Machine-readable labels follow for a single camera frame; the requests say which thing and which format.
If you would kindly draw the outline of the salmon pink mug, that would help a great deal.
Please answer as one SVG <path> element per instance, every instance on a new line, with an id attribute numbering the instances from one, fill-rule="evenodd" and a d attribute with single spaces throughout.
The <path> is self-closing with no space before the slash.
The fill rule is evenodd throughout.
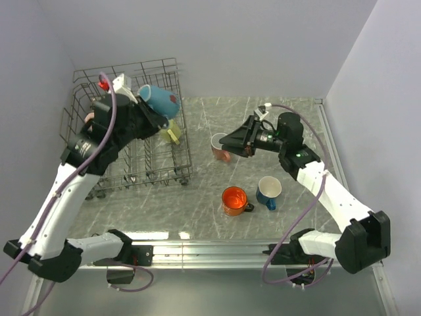
<path id="1" fill-rule="evenodd" d="M 216 133 L 210 139 L 210 145 L 214 158 L 225 163 L 231 161 L 230 153 L 222 149 L 220 140 L 226 136 L 226 133 Z"/>

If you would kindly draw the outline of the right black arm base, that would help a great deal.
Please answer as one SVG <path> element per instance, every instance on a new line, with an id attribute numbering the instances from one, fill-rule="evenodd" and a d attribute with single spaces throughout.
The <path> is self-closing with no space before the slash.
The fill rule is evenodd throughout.
<path id="1" fill-rule="evenodd" d="M 285 243 L 270 260 L 271 265 L 314 265 L 325 260 L 319 255 L 307 255 L 298 242 Z"/>

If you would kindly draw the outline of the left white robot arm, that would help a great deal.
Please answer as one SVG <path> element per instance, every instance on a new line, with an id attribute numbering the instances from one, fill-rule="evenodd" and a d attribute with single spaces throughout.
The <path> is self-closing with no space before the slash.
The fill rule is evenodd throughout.
<path id="1" fill-rule="evenodd" d="M 93 105 L 94 117 L 68 141 L 54 184 L 36 219 L 3 251 L 27 264 L 38 277 L 62 283 L 82 265 L 112 259 L 132 260 L 132 239 L 111 229 L 99 236 L 73 239 L 68 231 L 87 195 L 132 140 L 145 140 L 168 124 L 144 101 L 104 95 Z"/>

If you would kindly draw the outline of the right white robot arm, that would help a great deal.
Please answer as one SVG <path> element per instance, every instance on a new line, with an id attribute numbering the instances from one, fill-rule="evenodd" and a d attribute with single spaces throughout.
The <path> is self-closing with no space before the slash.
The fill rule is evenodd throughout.
<path id="1" fill-rule="evenodd" d="M 281 113 L 277 125 L 267 129 L 267 113 L 264 107 L 257 109 L 238 129 L 220 139 L 222 149 L 241 157 L 252 157 L 258 149 L 277 153 L 283 170 L 315 196 L 340 230 L 338 234 L 313 228 L 287 233 L 288 243 L 270 245 L 269 263 L 295 265 L 333 259 L 355 274 L 389 257 L 389 217 L 358 201 L 305 145 L 303 131 L 308 122 L 300 114 Z"/>

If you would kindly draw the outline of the light blue yellow-inside mug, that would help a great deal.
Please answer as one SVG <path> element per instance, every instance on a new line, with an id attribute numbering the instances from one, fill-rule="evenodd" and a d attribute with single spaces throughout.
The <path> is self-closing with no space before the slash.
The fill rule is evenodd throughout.
<path id="1" fill-rule="evenodd" d="M 142 100 L 148 102 L 152 99 L 153 86 L 150 84 L 145 84 L 138 89 L 137 94 L 140 96 L 140 98 L 142 98 Z"/>

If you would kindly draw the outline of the dark blue white-inside mug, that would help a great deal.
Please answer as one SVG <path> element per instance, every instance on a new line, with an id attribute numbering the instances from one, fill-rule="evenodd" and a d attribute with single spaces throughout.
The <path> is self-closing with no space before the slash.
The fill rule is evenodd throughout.
<path id="1" fill-rule="evenodd" d="M 276 199 L 282 193 L 282 184 L 273 176 L 264 176 L 259 180 L 256 191 L 257 201 L 269 211 L 276 210 Z"/>

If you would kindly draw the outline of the pale yellow mug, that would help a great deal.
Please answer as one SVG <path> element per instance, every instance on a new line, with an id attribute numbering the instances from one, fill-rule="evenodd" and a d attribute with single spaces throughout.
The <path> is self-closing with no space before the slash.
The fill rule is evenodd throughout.
<path id="1" fill-rule="evenodd" d="M 180 144 L 180 137 L 182 135 L 182 131 L 177 123 L 170 119 L 168 121 L 168 126 L 163 128 L 159 131 L 160 137 L 167 143 L 173 143 L 176 145 Z"/>

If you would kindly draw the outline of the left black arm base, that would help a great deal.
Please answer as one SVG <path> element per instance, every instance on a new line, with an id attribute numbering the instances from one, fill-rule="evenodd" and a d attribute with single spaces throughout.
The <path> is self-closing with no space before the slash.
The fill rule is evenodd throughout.
<path id="1" fill-rule="evenodd" d="M 95 266 L 105 265 L 135 265 L 149 267 L 153 261 L 154 247 L 147 245 L 123 245 L 116 254 L 93 262 Z"/>

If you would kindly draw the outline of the blue patterned mug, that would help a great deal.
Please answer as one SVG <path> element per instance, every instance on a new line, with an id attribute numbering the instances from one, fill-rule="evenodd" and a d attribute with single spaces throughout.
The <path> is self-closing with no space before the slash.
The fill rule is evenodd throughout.
<path id="1" fill-rule="evenodd" d="M 152 110 L 168 120 L 173 119 L 181 107 L 180 99 L 176 94 L 158 86 L 153 86 L 152 99 L 146 103 Z"/>

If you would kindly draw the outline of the light pink mug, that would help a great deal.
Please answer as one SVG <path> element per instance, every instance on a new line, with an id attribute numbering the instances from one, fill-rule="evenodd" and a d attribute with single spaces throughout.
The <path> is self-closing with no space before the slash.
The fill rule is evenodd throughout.
<path id="1" fill-rule="evenodd" d="M 95 116 L 95 113 L 94 113 L 94 112 L 90 112 L 90 113 L 88 113 L 88 114 L 86 115 L 85 119 L 84 119 L 84 122 L 85 122 L 85 123 L 87 123 L 87 122 L 89 122 L 89 121 L 93 120 L 93 119 L 94 119 L 94 116 Z"/>

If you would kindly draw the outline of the orange enamel mug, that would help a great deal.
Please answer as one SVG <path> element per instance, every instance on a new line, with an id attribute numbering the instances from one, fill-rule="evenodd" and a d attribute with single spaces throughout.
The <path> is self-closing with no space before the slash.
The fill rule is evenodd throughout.
<path id="1" fill-rule="evenodd" d="M 254 211 L 255 206 L 248 201 L 245 191 L 237 186 L 226 188 L 222 193 L 222 207 L 228 216 L 238 216 Z"/>

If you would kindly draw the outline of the aluminium mounting rail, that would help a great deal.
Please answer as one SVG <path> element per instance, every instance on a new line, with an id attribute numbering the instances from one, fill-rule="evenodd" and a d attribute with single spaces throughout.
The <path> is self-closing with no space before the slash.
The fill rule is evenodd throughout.
<path id="1" fill-rule="evenodd" d="M 150 267 L 156 269 L 239 269 L 262 267 L 270 264 L 277 249 L 268 242 L 249 242 L 219 240 L 211 241 L 122 241 L 114 234 L 82 239 L 70 239 L 59 242 L 47 249 L 40 243 L 34 244 L 29 254 L 47 260 L 55 267 L 64 267 L 69 271 L 84 265 L 93 265 L 94 261 L 116 255 L 123 245 L 147 245 L 154 247 L 153 261 Z"/>

